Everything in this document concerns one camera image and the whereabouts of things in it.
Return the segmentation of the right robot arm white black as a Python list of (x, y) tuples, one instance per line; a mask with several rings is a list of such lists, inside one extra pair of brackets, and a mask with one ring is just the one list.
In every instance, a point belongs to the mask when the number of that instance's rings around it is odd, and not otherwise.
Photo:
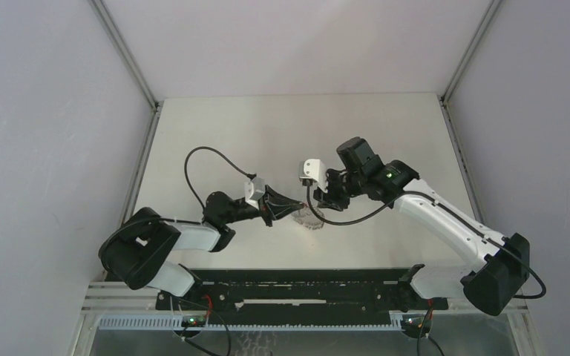
[[(533, 277), (540, 278), (530, 264), (530, 242), (521, 234), (505, 235), (443, 198), (421, 174), (400, 159), (385, 162), (369, 142), (355, 136), (336, 149), (342, 169), (327, 168), (320, 160), (305, 159), (298, 178), (305, 188), (301, 205), (324, 225), (352, 226), (393, 209), (424, 226), (451, 248), (467, 271), (446, 283), (424, 278), (430, 271), (421, 267), (399, 288), (402, 304), (417, 309), (428, 299), (446, 298), (459, 292), (479, 311), (497, 316), (512, 300), (527, 300), (521, 288)], [(329, 220), (321, 209), (345, 211), (356, 197), (380, 202), (376, 210), (346, 221)]]

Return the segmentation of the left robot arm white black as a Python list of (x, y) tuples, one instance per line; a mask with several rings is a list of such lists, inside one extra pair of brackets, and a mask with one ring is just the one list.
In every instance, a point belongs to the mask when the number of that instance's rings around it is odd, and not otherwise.
[(236, 200), (222, 191), (210, 194), (199, 222), (166, 218), (152, 208), (141, 208), (99, 248), (102, 267), (132, 290), (159, 289), (172, 294), (184, 309), (197, 307), (203, 297), (197, 277), (168, 261), (171, 252), (222, 251), (235, 236), (232, 223), (259, 218), (271, 227), (306, 206), (268, 185), (249, 186), (247, 191), (247, 197)]

